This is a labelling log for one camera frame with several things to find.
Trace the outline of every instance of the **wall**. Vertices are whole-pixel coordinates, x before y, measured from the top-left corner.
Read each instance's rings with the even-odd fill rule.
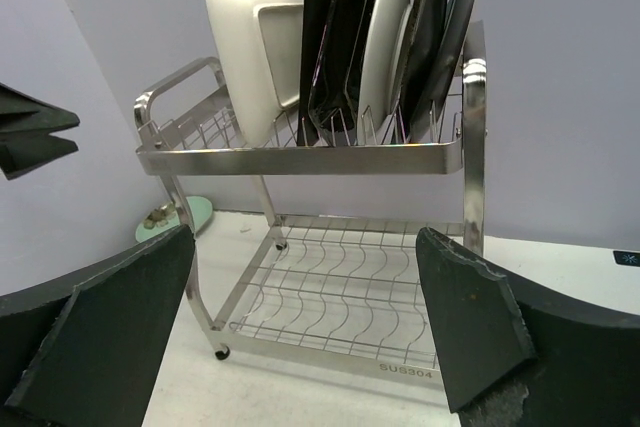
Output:
[[[0,0],[0,82],[69,109],[79,152],[17,180],[0,175],[0,295],[133,244],[162,192],[64,0]]]
[[[125,112],[147,85],[214,52],[202,0],[68,1]],[[634,5],[477,1],[474,16],[485,21],[490,69],[490,234],[638,247],[634,134],[640,110],[633,71],[640,14],[629,8]],[[459,176],[268,182],[284,211],[434,220],[460,213]],[[246,181],[200,179],[187,186],[213,196],[219,207],[258,208]]]

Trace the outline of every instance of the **two-tier metal dish rack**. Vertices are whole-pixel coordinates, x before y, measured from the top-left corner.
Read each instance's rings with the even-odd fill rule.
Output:
[[[207,66],[218,89],[159,127],[151,118],[153,101]],[[147,174],[161,179],[182,223],[193,230],[178,176],[251,175],[270,225],[215,319],[203,303],[194,258],[186,294],[218,359],[239,349],[388,380],[441,382],[415,237],[429,225],[483,250],[487,70],[481,22],[469,27],[460,74],[461,112],[444,129],[451,139],[424,144],[375,145],[373,139],[371,145],[297,147],[297,116],[283,114],[264,147],[246,147],[214,58],[189,64],[138,98],[138,158]],[[262,177],[461,169],[464,219],[448,224],[277,214]]]

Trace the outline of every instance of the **black rubber foot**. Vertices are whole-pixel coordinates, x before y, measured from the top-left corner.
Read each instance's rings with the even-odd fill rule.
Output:
[[[226,350],[218,350],[216,352],[216,359],[218,360],[226,360],[229,358],[229,355],[231,355],[231,349],[229,347],[227,347]]]

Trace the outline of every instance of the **white plate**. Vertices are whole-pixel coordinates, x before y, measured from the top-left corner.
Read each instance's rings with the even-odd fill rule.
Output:
[[[373,144],[391,113],[391,92],[411,0],[376,0],[367,35],[358,105],[358,144]]]
[[[303,0],[206,0],[244,140],[259,147],[299,99]]]

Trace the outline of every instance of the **table surface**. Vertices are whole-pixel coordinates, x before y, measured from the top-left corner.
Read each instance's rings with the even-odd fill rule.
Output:
[[[268,226],[262,216],[216,212],[197,241],[202,295],[215,315]],[[573,297],[640,314],[640,268],[611,250],[488,237],[492,262]],[[183,300],[145,427],[219,425],[457,426],[444,390],[413,387],[268,357],[213,351]]]

